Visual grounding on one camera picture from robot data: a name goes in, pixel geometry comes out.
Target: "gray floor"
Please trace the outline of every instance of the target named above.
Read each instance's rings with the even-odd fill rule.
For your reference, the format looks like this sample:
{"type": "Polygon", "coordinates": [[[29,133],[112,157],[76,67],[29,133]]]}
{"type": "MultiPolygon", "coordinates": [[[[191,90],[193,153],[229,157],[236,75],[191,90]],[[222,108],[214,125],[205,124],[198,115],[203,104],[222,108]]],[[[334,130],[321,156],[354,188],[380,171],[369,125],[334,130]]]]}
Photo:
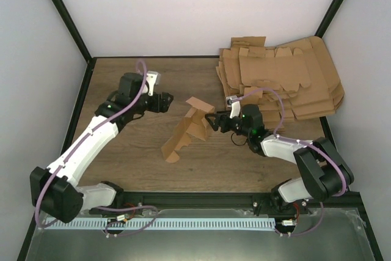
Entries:
{"type": "MultiPolygon", "coordinates": [[[[297,230],[317,216],[302,215],[297,230]]],[[[326,209],[319,228],[302,237],[274,232],[146,231],[132,237],[104,237],[100,230],[36,233],[28,261],[47,260],[374,260],[363,224],[354,211],[326,209]]]]}

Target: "wooden table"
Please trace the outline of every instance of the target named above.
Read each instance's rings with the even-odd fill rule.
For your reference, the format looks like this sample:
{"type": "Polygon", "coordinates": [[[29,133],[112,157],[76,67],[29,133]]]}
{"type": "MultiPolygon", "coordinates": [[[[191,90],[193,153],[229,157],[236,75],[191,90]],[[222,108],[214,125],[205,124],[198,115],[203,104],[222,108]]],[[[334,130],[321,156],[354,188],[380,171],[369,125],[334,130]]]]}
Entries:
{"type": "MultiPolygon", "coordinates": [[[[80,184],[113,182],[127,191],[219,191],[267,192],[278,183],[299,176],[296,165],[263,158],[248,147],[232,144],[230,134],[213,133],[207,142],[192,138],[179,151],[174,164],[163,160],[160,147],[186,114],[185,101],[195,96],[217,110],[224,110],[224,94],[218,80],[215,58],[146,58],[149,70],[162,74],[157,92],[174,95],[169,112],[145,113],[129,123],[84,173],[80,184]]],[[[86,128],[98,105],[116,90],[121,76],[133,72],[136,59],[98,59],[81,116],[77,138],[86,128]]],[[[316,139],[323,136],[319,119],[285,124],[286,136],[316,139]]]]}

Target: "white vent strip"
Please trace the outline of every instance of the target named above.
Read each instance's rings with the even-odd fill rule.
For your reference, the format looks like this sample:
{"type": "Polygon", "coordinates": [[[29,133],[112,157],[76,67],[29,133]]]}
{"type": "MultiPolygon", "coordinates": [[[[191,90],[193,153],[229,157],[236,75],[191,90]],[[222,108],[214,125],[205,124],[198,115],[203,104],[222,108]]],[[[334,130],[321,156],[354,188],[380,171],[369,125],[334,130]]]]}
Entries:
{"type": "MultiPolygon", "coordinates": [[[[49,223],[54,218],[47,218],[49,223]]],[[[110,229],[136,230],[149,223],[151,218],[133,218],[123,224],[113,224],[110,229]]],[[[70,223],[56,222],[47,229],[101,230],[107,218],[75,218],[70,223]]],[[[158,218],[147,230],[264,230],[273,231],[274,218],[158,218]]]]}

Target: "wood surface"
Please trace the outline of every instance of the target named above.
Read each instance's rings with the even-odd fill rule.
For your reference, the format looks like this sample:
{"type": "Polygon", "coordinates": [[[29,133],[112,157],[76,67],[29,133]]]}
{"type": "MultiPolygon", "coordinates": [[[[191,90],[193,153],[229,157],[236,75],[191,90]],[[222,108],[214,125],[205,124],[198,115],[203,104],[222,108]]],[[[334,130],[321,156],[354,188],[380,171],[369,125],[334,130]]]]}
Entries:
{"type": "MultiPolygon", "coordinates": [[[[129,123],[95,158],[80,184],[113,182],[127,191],[266,192],[278,183],[299,176],[296,165],[263,158],[245,145],[237,147],[230,133],[215,132],[207,142],[192,138],[179,152],[180,160],[167,163],[160,148],[174,126],[187,113],[185,101],[195,96],[224,110],[224,94],[214,58],[146,58],[149,70],[162,74],[156,92],[174,95],[169,112],[145,113],[129,123]]],[[[86,128],[98,105],[118,87],[125,72],[133,72],[136,59],[99,59],[92,75],[76,135],[86,128]]],[[[323,136],[319,119],[286,123],[284,135],[299,139],[323,136]]]]}

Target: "white wall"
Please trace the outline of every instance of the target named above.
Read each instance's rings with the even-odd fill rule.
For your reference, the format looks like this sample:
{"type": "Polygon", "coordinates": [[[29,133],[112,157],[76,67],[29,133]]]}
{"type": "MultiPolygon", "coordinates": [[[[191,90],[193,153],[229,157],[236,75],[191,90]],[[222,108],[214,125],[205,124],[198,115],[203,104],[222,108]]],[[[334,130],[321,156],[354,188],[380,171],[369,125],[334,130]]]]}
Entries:
{"type": "Polygon", "coordinates": [[[29,174],[61,150],[86,68],[50,0],[0,0],[0,259],[31,221],[29,174]]]}
{"type": "Polygon", "coordinates": [[[217,54],[230,37],[314,34],[332,0],[64,0],[93,56],[217,54]]]}
{"type": "Polygon", "coordinates": [[[329,119],[350,165],[383,257],[391,246],[391,2],[345,0],[325,35],[345,88],[329,119]]]}

